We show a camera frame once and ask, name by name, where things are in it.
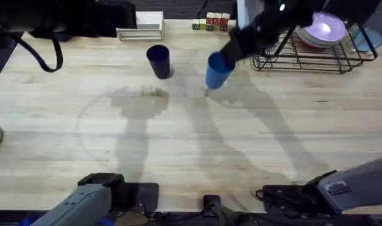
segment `wood grain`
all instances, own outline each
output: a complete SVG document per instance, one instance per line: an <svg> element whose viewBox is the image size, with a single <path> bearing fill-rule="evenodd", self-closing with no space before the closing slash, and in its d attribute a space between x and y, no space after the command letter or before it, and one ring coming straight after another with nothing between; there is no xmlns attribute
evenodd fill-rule
<svg viewBox="0 0 382 226"><path fill-rule="evenodd" d="M55 61L49 41L24 38ZM251 192L263 185L382 157L382 51L345 75L256 72L246 60L206 97L206 59L227 40L167 20L170 80L145 56L161 42L74 38L52 74L17 47L0 76L0 209L48 210L89 173L112 172L158 183L161 211L198 210L202 195L219 194L260 212Z"/></svg>

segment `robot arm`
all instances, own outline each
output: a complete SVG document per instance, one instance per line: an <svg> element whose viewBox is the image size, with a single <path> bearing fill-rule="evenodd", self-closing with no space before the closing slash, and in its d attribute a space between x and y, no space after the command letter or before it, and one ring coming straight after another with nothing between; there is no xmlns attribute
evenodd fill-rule
<svg viewBox="0 0 382 226"><path fill-rule="evenodd" d="M382 158L346 171L331 171L306 185L265 185L257 191L268 213L313 217L382 205Z"/></svg>
<svg viewBox="0 0 382 226"><path fill-rule="evenodd" d="M68 198L32 225L94 225L109 213L111 200L111 189L108 187L101 184L80 185Z"/></svg>
<svg viewBox="0 0 382 226"><path fill-rule="evenodd" d="M89 226L112 210L126 211L137 191L131 191L122 175L97 173L78 182L63 202L35 221L33 226Z"/></svg>
<svg viewBox="0 0 382 226"><path fill-rule="evenodd" d="M224 61L263 55L278 37L293 26L312 24L314 12L323 11L363 24L382 33L382 0L259 0L260 13L244 28L230 31L231 40L220 51Z"/></svg>

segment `dark blue cup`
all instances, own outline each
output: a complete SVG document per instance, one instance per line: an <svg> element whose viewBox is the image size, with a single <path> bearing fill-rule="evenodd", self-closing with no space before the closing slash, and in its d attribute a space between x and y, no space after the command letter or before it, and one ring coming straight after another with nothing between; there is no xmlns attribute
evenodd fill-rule
<svg viewBox="0 0 382 226"><path fill-rule="evenodd" d="M208 58L206 86L208 86L209 89L220 88L235 67L236 62L233 62L231 65L226 65L219 52L212 53Z"/></svg>
<svg viewBox="0 0 382 226"><path fill-rule="evenodd" d="M170 77L170 58L168 48L163 45L154 45L146 52L149 63L155 75L160 79Z"/></svg>

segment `gray robot arm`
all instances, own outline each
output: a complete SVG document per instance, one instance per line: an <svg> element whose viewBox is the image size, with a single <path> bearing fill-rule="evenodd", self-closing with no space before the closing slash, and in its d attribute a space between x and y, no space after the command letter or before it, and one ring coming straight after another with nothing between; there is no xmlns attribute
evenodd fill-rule
<svg viewBox="0 0 382 226"><path fill-rule="evenodd" d="M331 171L303 186L265 185L256 194L268 213L308 217L382 205L382 158L346 171Z"/></svg>
<svg viewBox="0 0 382 226"><path fill-rule="evenodd" d="M111 189L102 184L80 185L62 203L32 226L90 226L111 209Z"/></svg>
<svg viewBox="0 0 382 226"><path fill-rule="evenodd" d="M78 182L77 189L62 203L44 214L32 226L90 226L111 210L133 207L136 194L124 177L114 173L96 173Z"/></svg>
<svg viewBox="0 0 382 226"><path fill-rule="evenodd" d="M382 205L382 158L332 173L319 181L317 189L336 212Z"/></svg>

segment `black mount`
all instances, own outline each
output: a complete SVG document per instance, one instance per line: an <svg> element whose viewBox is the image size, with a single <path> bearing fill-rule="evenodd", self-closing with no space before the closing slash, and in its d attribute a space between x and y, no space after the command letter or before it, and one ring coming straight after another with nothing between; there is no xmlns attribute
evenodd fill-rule
<svg viewBox="0 0 382 226"><path fill-rule="evenodd" d="M157 183L126 183L124 176L115 173L92 173L78 182L85 184L102 184L111 188L111 211L152 212L158 206L159 185Z"/></svg>
<svg viewBox="0 0 382 226"><path fill-rule="evenodd" d="M335 172L318 176L306 185L265 185L256 192L256 197L264 203L266 212L290 218L338 215L341 212L335 211L317 189L322 178Z"/></svg>

